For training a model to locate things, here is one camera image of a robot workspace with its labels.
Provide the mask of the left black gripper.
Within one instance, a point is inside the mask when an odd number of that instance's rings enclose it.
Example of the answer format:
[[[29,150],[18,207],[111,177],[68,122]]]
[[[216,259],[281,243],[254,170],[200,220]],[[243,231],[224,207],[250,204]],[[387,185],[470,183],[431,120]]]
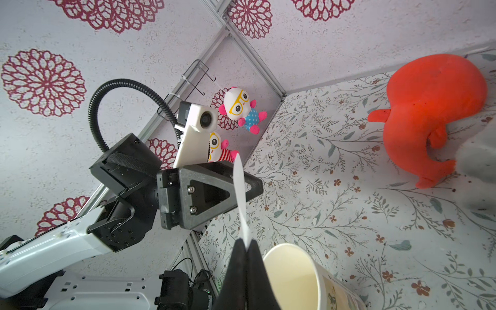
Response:
[[[233,168],[229,161],[216,161],[161,171],[160,159],[129,134],[90,168],[115,196],[87,232],[113,252],[122,251],[152,229],[158,203],[164,229],[192,230],[238,206]]]

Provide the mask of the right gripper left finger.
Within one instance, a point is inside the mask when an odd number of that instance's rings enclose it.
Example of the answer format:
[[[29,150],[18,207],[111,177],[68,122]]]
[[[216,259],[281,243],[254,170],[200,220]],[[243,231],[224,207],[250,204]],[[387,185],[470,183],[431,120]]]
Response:
[[[222,289],[213,305],[214,310],[245,309],[247,251],[244,241],[238,239],[232,249]]]

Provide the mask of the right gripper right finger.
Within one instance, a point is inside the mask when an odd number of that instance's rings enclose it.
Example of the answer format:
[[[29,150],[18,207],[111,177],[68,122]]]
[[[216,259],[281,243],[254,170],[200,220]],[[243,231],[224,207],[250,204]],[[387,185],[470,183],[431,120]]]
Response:
[[[247,251],[246,304],[249,310],[280,310],[256,240]]]

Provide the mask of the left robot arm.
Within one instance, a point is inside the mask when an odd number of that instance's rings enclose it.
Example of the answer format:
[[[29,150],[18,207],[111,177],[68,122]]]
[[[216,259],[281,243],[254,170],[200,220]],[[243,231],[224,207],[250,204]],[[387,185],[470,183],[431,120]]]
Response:
[[[91,173],[114,197],[83,216],[30,240],[1,244],[1,298],[18,309],[210,309],[213,296],[178,269],[123,282],[81,277],[65,268],[141,242],[155,218],[161,226],[193,229],[237,206],[228,161],[161,168],[134,134],[105,151]]]

